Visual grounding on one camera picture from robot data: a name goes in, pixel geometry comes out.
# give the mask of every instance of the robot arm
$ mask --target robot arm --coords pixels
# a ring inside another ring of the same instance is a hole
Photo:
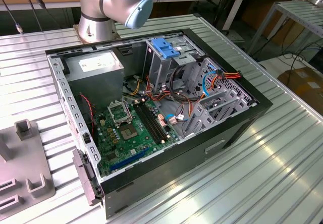
[[[139,28],[147,21],[152,6],[152,0],[81,0],[79,35],[87,42],[115,39],[115,21]]]

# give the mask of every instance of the motherboard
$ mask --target motherboard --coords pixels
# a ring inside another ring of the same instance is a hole
[[[94,116],[100,174],[107,176],[179,140],[152,100],[117,102]]]

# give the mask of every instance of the blue drive bracket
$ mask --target blue drive bracket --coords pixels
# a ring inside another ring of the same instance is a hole
[[[175,51],[171,44],[166,42],[163,38],[153,39],[151,42],[165,59],[173,58],[180,54],[178,51]]]

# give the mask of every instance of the metal shelf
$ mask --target metal shelf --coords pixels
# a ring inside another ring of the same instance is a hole
[[[267,16],[253,37],[251,46],[248,49],[248,54],[250,54],[256,46],[259,38],[276,11],[283,14],[283,19],[280,20],[281,23],[288,17],[312,33],[318,35],[319,37],[323,37],[323,8],[317,7],[308,1],[277,2],[273,4],[272,8],[269,10]],[[275,32],[279,29],[279,26],[275,27],[272,34],[275,34]]]
[[[274,105],[230,148],[109,223],[319,223],[323,217],[322,117],[202,18],[152,19],[122,38],[191,28]],[[0,38],[0,128],[36,120],[56,194],[2,221],[105,223],[87,204],[72,162],[75,144],[53,86],[44,50],[80,44],[73,29]]]

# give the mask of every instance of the yellow cable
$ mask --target yellow cable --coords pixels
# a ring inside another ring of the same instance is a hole
[[[135,91],[133,91],[132,93],[129,93],[130,95],[135,95],[138,93],[139,91],[139,85],[140,85],[140,80],[138,80],[138,83],[137,83],[137,88],[135,89]]]

